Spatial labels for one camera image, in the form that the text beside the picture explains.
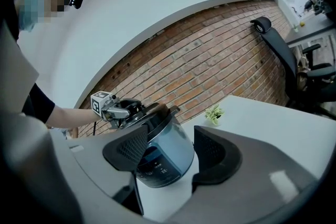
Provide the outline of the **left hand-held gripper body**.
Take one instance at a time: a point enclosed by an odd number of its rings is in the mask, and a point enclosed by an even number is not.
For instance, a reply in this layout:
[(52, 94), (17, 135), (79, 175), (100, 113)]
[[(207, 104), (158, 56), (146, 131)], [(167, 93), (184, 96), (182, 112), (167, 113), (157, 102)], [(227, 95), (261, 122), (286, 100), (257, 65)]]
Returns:
[(114, 112), (118, 101), (120, 101), (120, 98), (111, 92), (98, 91), (90, 96), (92, 111), (104, 121), (109, 122), (111, 124), (110, 129), (119, 128), (119, 119), (116, 117), (118, 112)]

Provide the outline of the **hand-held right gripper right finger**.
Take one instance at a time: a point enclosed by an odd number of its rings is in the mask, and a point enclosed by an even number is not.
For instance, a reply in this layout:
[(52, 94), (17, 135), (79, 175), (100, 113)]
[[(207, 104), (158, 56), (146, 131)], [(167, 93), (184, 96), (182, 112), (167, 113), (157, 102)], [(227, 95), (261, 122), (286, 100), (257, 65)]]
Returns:
[(194, 149), (196, 218), (264, 218), (317, 182), (283, 151), (257, 139), (195, 126)]

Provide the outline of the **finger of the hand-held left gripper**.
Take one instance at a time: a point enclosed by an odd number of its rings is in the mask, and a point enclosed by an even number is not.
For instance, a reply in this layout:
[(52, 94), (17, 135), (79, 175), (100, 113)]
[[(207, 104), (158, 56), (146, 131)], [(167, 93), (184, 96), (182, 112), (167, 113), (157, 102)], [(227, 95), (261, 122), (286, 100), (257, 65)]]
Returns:
[(111, 106), (107, 109), (107, 120), (114, 120), (114, 119), (127, 119), (138, 112), (142, 111), (144, 106), (135, 106), (127, 108), (118, 108), (116, 106)]
[(119, 104), (121, 108), (139, 108), (142, 106), (141, 101), (137, 99), (120, 99)]

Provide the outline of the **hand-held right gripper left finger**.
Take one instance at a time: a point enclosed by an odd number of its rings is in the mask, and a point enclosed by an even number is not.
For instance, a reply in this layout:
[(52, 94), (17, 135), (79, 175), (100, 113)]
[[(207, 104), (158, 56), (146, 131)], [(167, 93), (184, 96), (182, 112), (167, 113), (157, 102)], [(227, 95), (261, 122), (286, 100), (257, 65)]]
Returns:
[(132, 127), (68, 142), (77, 163), (107, 196), (142, 215), (136, 170), (147, 148), (147, 128)]

